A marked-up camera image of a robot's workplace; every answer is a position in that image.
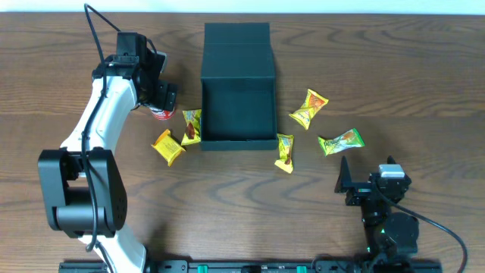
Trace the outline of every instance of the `wood grain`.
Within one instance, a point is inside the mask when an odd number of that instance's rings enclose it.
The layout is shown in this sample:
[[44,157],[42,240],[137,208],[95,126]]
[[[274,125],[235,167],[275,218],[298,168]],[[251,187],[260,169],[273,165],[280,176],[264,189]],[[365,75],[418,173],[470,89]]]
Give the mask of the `wood grain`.
[[[360,210],[333,193],[340,156],[364,179],[393,155],[413,179],[404,206],[460,234],[467,272],[485,271],[484,17],[411,15],[107,14],[169,55],[163,78],[180,85],[178,110],[157,121],[133,111],[117,146],[129,195],[127,223],[155,258],[312,259],[365,251]],[[276,151],[202,152],[172,165],[150,147],[181,138],[181,110],[201,107],[205,22],[270,22],[278,127],[295,135],[295,171]],[[115,34],[95,19],[105,54]],[[82,14],[0,16],[0,271],[56,271],[95,259],[45,220],[36,161],[73,130],[91,93],[95,45]],[[330,99],[305,131],[287,114],[313,88]],[[317,136],[356,127],[366,142],[324,157]],[[460,263],[458,244],[425,223],[419,256]]]

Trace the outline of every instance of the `candy wrapper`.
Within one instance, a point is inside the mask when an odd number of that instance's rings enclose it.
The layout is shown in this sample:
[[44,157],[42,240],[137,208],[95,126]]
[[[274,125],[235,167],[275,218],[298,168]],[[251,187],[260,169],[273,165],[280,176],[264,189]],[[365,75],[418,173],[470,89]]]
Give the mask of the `candy wrapper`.
[[296,119],[296,121],[298,121],[298,123],[300,123],[305,130],[308,130],[311,119],[327,103],[328,99],[325,99],[312,89],[309,89],[302,107],[296,110],[293,114],[289,114],[289,116]]
[[155,148],[165,160],[167,160],[168,167],[174,163],[174,160],[182,151],[185,152],[185,149],[170,137],[170,131],[168,129],[158,137],[152,147]]
[[285,172],[291,174],[293,171],[293,162],[291,161],[291,150],[293,148],[293,136],[278,134],[278,149],[280,150],[280,159],[274,163]]
[[200,142],[200,115],[202,110],[183,111],[183,117],[187,123],[182,145],[190,145]]
[[318,142],[320,143],[320,147],[325,152],[325,156],[341,152],[344,149],[365,146],[361,135],[358,134],[358,131],[355,128],[347,131],[342,136],[334,138],[333,140],[324,140],[323,138],[318,137]]

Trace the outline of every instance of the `black box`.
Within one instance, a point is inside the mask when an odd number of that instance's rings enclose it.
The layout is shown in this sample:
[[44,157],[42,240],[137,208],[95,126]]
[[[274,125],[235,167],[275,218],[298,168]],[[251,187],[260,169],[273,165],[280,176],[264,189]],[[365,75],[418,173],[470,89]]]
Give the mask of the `black box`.
[[202,149],[278,147],[269,24],[206,24],[201,81]]

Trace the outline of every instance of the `black cable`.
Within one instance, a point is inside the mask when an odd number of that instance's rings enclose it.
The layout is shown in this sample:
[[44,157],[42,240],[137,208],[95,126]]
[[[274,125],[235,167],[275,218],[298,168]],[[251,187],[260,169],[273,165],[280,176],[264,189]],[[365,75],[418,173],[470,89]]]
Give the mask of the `black cable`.
[[344,272],[347,272],[347,269],[345,269],[343,266],[341,266],[339,261],[337,261],[334,256],[327,254],[327,253],[322,253],[322,254],[316,255],[315,258],[311,261],[310,269],[313,269],[314,264],[317,261],[317,259],[322,258],[322,257],[330,257],[332,259],[332,261],[336,262],[336,264],[340,267],[340,269],[342,269]]
[[140,104],[137,104],[135,107],[133,107],[133,109],[131,109],[130,111],[135,111],[139,108]]
[[382,200],[384,200],[384,202],[386,202],[387,204],[389,204],[390,206],[393,206],[397,209],[400,209],[402,210],[403,212],[411,215],[411,216],[414,216],[418,219],[421,219],[425,222],[427,222],[428,224],[432,224],[433,226],[439,228],[440,230],[442,231],[445,231],[447,234],[451,235],[453,238],[455,238],[455,240],[458,241],[458,243],[460,244],[460,246],[462,247],[462,252],[463,252],[463,256],[462,256],[462,263],[460,264],[460,268],[458,269],[458,273],[462,273],[464,270],[465,270],[465,266],[467,265],[467,261],[468,261],[468,251],[467,251],[467,247],[465,245],[465,242],[463,242],[463,240],[460,238],[460,236],[458,236],[455,232],[451,231],[449,228],[441,225],[441,224],[438,224],[436,223],[435,221],[427,218],[427,217],[424,217],[423,215],[420,215],[416,212],[413,212],[412,210],[410,209],[407,209],[403,206],[400,206],[396,203],[394,203],[393,201],[391,201],[390,199],[388,199],[387,197],[385,197],[381,191],[379,190],[379,188],[377,187],[377,185],[374,185],[374,188],[376,189],[377,193],[379,194],[380,198]]
[[86,13],[86,19],[89,24],[89,28],[91,29],[92,37],[94,38],[94,41],[96,43],[96,48],[98,49],[99,53],[99,58],[101,59],[101,68],[102,68],[102,75],[103,75],[103,87],[101,90],[101,95],[99,96],[99,99],[94,107],[94,109],[91,112],[91,115],[89,116],[86,126],[84,127],[84,131],[82,132],[81,136],[81,159],[83,161],[83,167],[84,167],[84,173],[86,174],[86,180],[88,182],[88,188],[89,188],[89,195],[91,196],[91,205],[92,205],[92,213],[93,213],[93,221],[92,221],[92,238],[91,238],[91,243],[89,243],[86,246],[86,251],[90,252],[94,248],[96,241],[97,241],[97,236],[98,236],[98,203],[96,201],[96,194],[94,190],[94,184],[92,182],[91,178],[91,171],[89,170],[89,162],[86,154],[86,146],[87,146],[87,139],[89,137],[89,130],[91,128],[92,122],[94,121],[94,118],[96,116],[96,113],[98,112],[99,108],[101,107],[101,104],[103,103],[103,100],[106,97],[106,64],[105,64],[105,58],[103,57],[103,51],[101,49],[101,44],[99,43],[98,35],[96,34],[96,31],[94,29],[94,26],[92,25],[91,17],[89,16],[89,10],[94,12],[96,15],[100,16],[101,19],[103,19],[106,23],[108,23],[110,26],[112,26],[116,31],[120,31],[119,28],[117,28],[115,25],[113,25],[108,19],[106,19],[104,16],[102,16],[97,10],[92,8],[88,4],[84,4],[84,12]]
[[152,47],[152,49],[153,49],[153,53],[154,53],[155,55],[157,55],[157,49],[156,49],[156,48],[155,48],[155,46],[153,45],[152,40],[151,40],[151,39],[147,39],[147,41],[149,42],[150,46]]
[[108,265],[110,273],[114,273],[114,270],[111,267],[111,261],[108,260],[108,254],[106,253],[106,249],[103,247],[103,245],[101,245],[100,242],[96,242],[96,248],[99,249],[99,251],[101,252],[103,259],[106,262],[106,265]]
[[366,268],[366,272],[374,273],[374,266],[381,261],[385,261],[386,253],[379,253],[377,254],[371,261],[364,262],[363,266]]

